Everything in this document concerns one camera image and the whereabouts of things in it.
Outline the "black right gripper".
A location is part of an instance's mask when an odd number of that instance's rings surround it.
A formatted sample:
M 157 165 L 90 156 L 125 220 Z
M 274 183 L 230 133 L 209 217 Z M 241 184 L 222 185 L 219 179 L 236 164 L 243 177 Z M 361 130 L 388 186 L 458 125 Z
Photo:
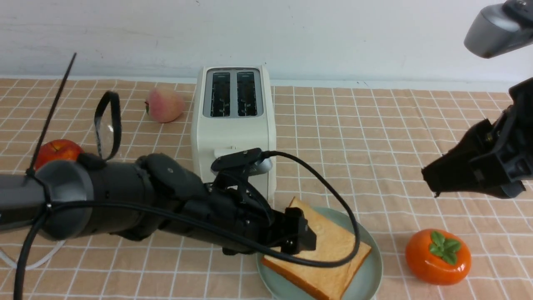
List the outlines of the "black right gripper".
M 513 199 L 532 178 L 532 138 L 518 107 L 509 106 L 491 123 L 468 129 L 459 145 L 421 169 L 435 198 L 442 193 L 476 192 Z

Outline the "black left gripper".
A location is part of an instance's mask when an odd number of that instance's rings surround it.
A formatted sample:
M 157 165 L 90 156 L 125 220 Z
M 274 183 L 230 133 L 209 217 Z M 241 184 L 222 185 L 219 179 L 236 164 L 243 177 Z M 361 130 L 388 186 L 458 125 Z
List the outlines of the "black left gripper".
M 247 188 L 249 182 L 223 175 L 215 182 L 204 183 L 197 175 L 170 175 L 160 181 L 163 206 L 182 217 L 195 220 L 194 225 L 178 220 L 164 220 L 163 232 L 215 244 L 225 254 L 254 254 L 252 247 L 238 243 L 198 227 L 204 224 L 218 231 L 230 232 L 242 240 L 267 247 L 277 247 L 284 254 L 316 250 L 316 234 L 310 228 L 304 212 L 287 207 L 285 212 L 272 209 L 264 197 Z

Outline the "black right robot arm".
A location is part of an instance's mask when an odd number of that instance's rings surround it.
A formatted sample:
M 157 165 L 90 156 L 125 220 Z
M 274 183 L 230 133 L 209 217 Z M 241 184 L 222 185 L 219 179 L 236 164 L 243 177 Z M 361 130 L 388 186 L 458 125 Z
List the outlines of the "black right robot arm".
M 464 39 L 474 55 L 489 59 L 531 45 L 531 0 L 507 0 L 481 9 Z M 508 91 L 512 104 L 495 122 L 473 125 L 458 144 L 421 170 L 435 196 L 476 192 L 514 199 L 533 176 L 533 80 Z

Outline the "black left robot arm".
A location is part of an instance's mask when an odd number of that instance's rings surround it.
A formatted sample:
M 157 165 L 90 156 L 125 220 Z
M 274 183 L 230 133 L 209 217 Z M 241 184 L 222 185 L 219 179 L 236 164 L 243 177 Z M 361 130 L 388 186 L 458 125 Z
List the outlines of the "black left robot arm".
M 248 244 L 285 254 L 314 251 L 317 237 L 302 209 L 272 209 L 257 190 L 229 175 L 204 183 L 164 154 L 134 163 L 93 155 L 51 161 L 34 176 L 1 175 L 1 231 L 29 227 L 52 213 L 40 233 L 52 241 L 114 234 L 142 241 L 157 230 L 218 245 L 227 255 L 255 254 Z

